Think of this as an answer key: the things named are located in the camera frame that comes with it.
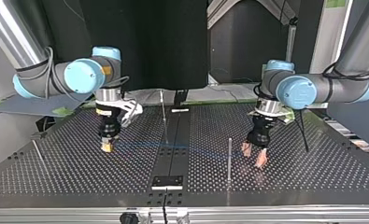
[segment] metal post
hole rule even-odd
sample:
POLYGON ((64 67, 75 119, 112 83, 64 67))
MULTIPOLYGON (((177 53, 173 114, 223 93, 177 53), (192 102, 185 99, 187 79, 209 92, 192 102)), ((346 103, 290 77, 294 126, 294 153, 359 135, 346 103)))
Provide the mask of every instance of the metal post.
POLYGON ((46 51, 11 0, 0 0, 0 47, 16 69, 45 62, 46 51))
POLYGON ((295 32, 297 31, 296 25, 290 25, 289 35, 287 37, 287 48, 286 48, 286 62, 291 62, 292 50, 294 48, 295 32))
POLYGON ((228 188, 231 187, 231 166, 233 156, 233 139, 228 139, 228 188))
POLYGON ((164 141, 166 145, 169 145, 169 140, 167 139, 167 123, 166 123, 166 112, 164 109, 163 90, 160 91, 160 94, 161 94, 161 104, 162 104, 162 112, 163 112, 164 141))

